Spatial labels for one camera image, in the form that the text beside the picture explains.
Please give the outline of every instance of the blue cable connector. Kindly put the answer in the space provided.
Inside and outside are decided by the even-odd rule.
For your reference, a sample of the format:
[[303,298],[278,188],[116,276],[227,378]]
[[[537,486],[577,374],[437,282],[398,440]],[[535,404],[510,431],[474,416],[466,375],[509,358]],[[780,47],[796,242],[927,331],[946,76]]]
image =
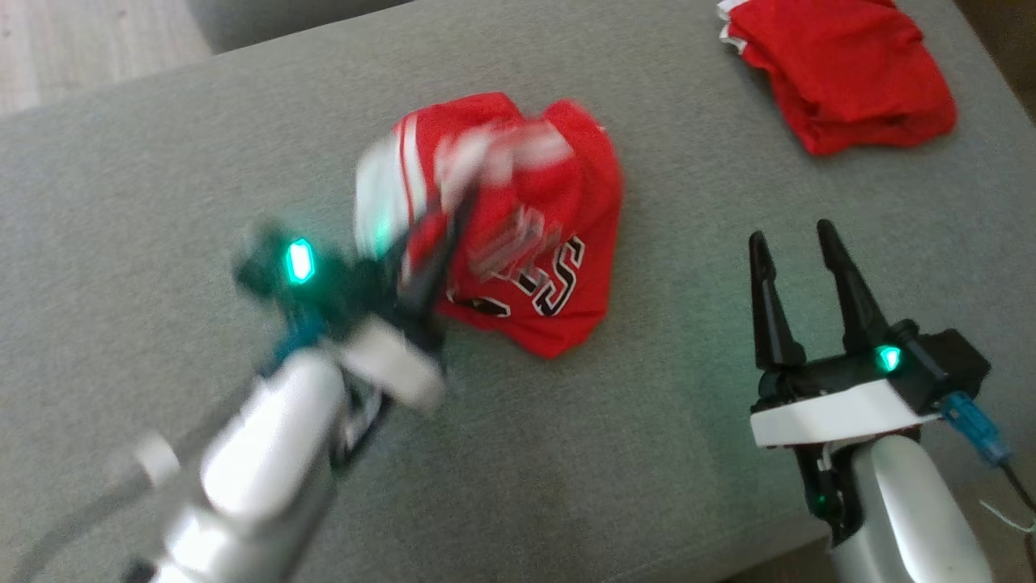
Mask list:
[[269,377],[277,373],[277,370],[284,365],[291,353],[315,346],[324,333],[326,333],[326,325],[323,320],[312,315],[303,315],[289,325],[284,339],[274,347],[272,359],[260,367],[256,373],[260,377]]
[[967,393],[950,393],[940,406],[943,418],[972,442],[979,456],[990,467],[1007,462],[1011,450],[1000,441],[1000,430],[982,413]]

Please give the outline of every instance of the couch cushion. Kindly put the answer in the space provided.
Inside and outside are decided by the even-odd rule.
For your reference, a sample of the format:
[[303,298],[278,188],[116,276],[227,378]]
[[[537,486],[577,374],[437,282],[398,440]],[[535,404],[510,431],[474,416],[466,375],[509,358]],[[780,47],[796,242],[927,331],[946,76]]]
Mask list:
[[407,0],[188,0],[217,53],[233,51]]
[[[454,327],[445,405],[384,427],[299,581],[714,581],[816,536],[792,455],[748,426],[757,228],[811,355],[840,346],[827,216],[890,320],[980,348],[980,401],[1030,443],[1036,130],[963,18],[901,2],[958,100],[952,135],[819,158],[719,43],[714,4],[427,0],[0,123],[0,567],[103,492],[113,450],[175,440],[263,359],[279,324],[227,259],[244,225],[348,241],[363,149],[407,111],[493,89],[527,111],[575,97],[614,141],[609,316],[552,362]],[[947,429],[924,442],[954,484],[980,471]],[[44,580],[116,580],[160,501]]]

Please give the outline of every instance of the red basketball jersey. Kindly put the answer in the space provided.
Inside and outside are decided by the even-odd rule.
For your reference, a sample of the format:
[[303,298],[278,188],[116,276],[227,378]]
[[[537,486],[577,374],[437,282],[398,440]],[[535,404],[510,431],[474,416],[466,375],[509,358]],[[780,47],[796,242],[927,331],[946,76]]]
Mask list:
[[405,116],[356,172],[356,240],[377,254],[425,212],[404,264],[420,264],[471,180],[480,184],[439,311],[554,357],[604,318],[622,176],[603,127],[560,100],[525,118],[503,93]]

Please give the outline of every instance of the printed number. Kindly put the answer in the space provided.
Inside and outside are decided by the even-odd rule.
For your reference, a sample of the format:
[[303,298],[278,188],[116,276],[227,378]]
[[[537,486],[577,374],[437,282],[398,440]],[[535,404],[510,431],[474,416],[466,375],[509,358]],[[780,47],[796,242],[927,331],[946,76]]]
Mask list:
[[[565,241],[554,251],[554,276],[540,267],[534,272],[522,270],[511,281],[533,298],[533,308],[542,317],[557,316],[572,297],[578,282],[576,272],[582,265],[586,244],[578,236]],[[459,300],[457,305],[473,309],[484,315],[496,318],[511,316],[511,307],[493,298],[472,298]]]
[[582,264],[583,252],[586,245],[578,236],[565,241],[554,251],[554,274],[557,275],[555,283],[552,276],[540,276],[541,285],[533,287],[530,284],[538,283],[530,276],[522,273],[515,283],[528,295],[536,294],[533,298],[533,308],[537,314],[543,317],[557,316],[558,313],[569,303],[572,291],[576,288],[576,271]]

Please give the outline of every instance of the green led light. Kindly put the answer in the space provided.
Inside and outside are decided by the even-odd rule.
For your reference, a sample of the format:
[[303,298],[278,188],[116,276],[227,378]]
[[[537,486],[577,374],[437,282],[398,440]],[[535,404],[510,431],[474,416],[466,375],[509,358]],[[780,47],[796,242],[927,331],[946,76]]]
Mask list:
[[826,518],[828,516],[828,497],[821,494],[814,498],[813,506],[810,508],[810,512],[812,512],[813,516],[818,519]]
[[392,246],[392,223],[382,221],[374,229],[374,253],[375,258],[380,259]]
[[899,368],[899,363],[902,362],[899,358],[899,349],[895,347],[879,347],[877,348],[877,367],[884,373],[892,373]]
[[299,238],[288,245],[288,283],[298,285],[309,281],[316,271],[313,264],[313,245],[309,240]]

